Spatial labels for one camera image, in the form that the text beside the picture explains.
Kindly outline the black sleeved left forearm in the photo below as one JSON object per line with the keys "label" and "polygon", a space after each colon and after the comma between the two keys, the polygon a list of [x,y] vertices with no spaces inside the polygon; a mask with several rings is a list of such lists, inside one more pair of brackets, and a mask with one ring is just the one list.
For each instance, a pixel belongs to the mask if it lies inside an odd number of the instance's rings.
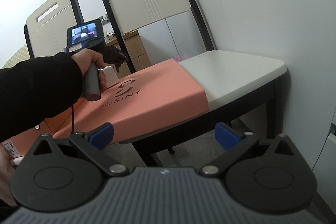
{"label": "black sleeved left forearm", "polygon": [[67,53],[1,69],[1,141],[69,109],[82,91],[81,70]]}

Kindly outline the person right hand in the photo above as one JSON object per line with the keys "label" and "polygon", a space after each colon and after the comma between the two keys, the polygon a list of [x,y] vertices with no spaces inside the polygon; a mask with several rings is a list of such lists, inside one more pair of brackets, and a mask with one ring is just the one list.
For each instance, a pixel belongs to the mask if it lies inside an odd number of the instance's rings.
{"label": "person right hand", "polygon": [[10,179],[15,172],[14,167],[10,164],[10,157],[6,150],[1,146],[0,156],[0,187],[1,187],[1,200],[7,203],[9,206],[16,206],[16,202],[13,195],[10,192]]}

